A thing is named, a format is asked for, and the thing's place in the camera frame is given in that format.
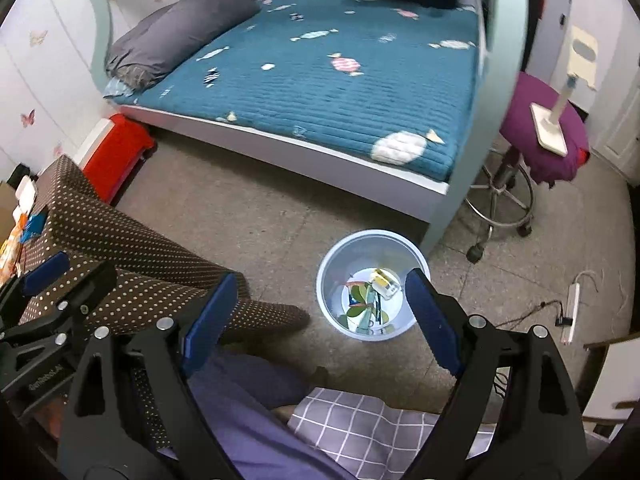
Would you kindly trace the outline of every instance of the power strip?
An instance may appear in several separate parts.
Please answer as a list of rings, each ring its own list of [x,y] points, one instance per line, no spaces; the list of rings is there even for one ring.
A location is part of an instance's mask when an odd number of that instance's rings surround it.
[[[578,323],[578,306],[580,305],[580,283],[572,283],[569,285],[569,291],[566,295],[566,303],[564,304],[565,315],[571,318],[571,325],[562,327],[560,342],[568,345],[574,340],[575,327]]]

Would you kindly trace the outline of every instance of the white phone holder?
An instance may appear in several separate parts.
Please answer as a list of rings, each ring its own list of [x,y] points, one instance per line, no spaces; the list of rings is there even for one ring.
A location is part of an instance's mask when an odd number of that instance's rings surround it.
[[[537,103],[531,103],[531,114],[536,125],[540,146],[560,156],[567,155],[566,142],[560,126],[560,116],[571,97],[578,79],[584,79],[591,89],[595,89],[596,57],[598,42],[578,27],[572,27],[571,48],[567,66],[567,80],[553,109],[549,110]]]

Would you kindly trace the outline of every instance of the mattress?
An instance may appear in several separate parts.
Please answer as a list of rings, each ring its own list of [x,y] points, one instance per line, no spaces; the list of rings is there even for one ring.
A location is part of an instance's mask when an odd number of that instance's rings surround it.
[[[265,0],[120,104],[249,126],[446,181],[478,72],[473,7]]]

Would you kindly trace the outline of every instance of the metal bolt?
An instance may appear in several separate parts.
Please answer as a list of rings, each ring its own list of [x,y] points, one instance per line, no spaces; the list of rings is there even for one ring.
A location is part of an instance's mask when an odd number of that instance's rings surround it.
[[[549,335],[549,330],[542,325],[536,325],[533,327],[533,335],[542,339]]]
[[[174,325],[174,320],[170,317],[161,317],[156,321],[156,327],[160,330],[169,330]]]
[[[105,326],[99,326],[95,329],[94,335],[96,339],[104,339],[109,335],[109,329]]]
[[[473,328],[484,328],[486,326],[486,319],[478,315],[471,316],[469,318],[469,325]]]

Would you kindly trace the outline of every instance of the gray pillowcase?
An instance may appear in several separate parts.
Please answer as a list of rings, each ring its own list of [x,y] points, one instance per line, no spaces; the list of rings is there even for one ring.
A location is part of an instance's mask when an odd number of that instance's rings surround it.
[[[107,72],[133,89],[149,88],[259,10],[254,0],[180,0],[156,10],[116,41]]]

